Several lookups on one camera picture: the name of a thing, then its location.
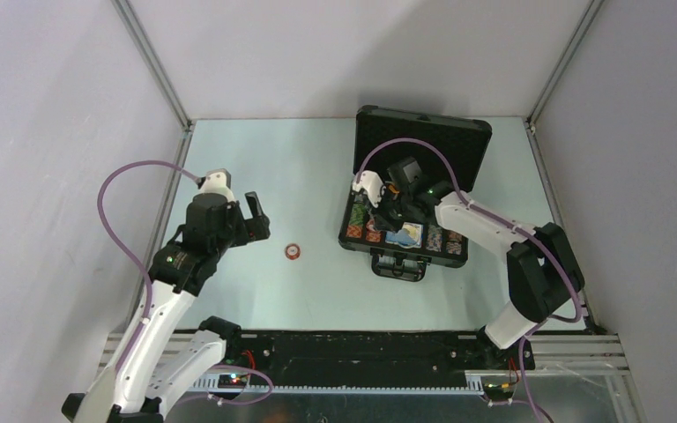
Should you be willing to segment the black poker set case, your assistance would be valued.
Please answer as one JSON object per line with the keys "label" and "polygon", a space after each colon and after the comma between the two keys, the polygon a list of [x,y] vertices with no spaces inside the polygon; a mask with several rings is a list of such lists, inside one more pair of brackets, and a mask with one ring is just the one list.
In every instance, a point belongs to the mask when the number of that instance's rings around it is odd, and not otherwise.
{"label": "black poker set case", "polygon": [[[452,177],[464,192],[473,189],[493,133],[491,125],[483,120],[422,114],[373,105],[361,107],[355,122],[353,175],[362,170],[371,170],[388,180],[388,167],[402,159],[413,157],[428,178],[446,180]],[[443,230],[441,253],[426,250],[428,229],[434,225],[423,225],[423,241],[419,249],[402,249],[386,243],[387,232],[382,232],[383,240],[380,243],[367,242],[365,236],[359,240],[346,238],[349,210],[354,201],[361,200],[351,192],[338,233],[338,242],[343,249],[369,254],[370,268],[377,276],[419,282],[431,264],[453,269],[466,264],[468,240],[464,238],[462,256],[448,255],[445,252],[447,230]],[[367,211],[366,228],[374,229],[374,220],[368,207]]]}

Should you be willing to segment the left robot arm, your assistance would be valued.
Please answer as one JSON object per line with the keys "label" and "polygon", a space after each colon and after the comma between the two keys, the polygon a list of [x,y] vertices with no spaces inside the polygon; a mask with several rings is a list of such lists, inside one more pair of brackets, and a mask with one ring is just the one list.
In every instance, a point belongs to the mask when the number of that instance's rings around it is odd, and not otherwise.
{"label": "left robot arm", "polygon": [[160,364],[168,340],[225,253],[270,236],[257,193],[251,212],[221,193],[195,195],[184,224],[156,253],[150,283],[111,360],[85,393],[71,393],[62,413],[70,422],[162,422],[189,387],[210,368],[232,367],[243,355],[242,329],[217,316],[204,319],[190,342]]}

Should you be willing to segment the red poker chip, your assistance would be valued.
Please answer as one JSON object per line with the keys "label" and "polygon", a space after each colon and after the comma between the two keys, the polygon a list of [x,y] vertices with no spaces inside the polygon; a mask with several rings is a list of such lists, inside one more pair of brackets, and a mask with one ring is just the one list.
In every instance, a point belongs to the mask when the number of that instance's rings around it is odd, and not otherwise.
{"label": "red poker chip", "polygon": [[287,259],[296,260],[301,255],[301,248],[296,243],[290,243],[286,245],[284,252]]}

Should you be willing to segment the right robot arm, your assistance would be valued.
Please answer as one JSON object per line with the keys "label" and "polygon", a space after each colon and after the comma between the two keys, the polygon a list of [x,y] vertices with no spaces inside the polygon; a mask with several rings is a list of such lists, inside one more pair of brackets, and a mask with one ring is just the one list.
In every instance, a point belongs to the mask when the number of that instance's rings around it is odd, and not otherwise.
{"label": "right robot arm", "polygon": [[499,368],[512,345],[570,302],[582,317],[579,292],[584,276],[564,230],[553,222],[534,226],[507,219],[460,190],[454,178],[434,180],[414,159],[389,171],[384,180],[362,170],[351,190],[360,195],[378,231],[396,233],[406,224],[435,225],[462,235],[498,257],[507,271],[509,300],[487,323],[477,345],[480,362]]}

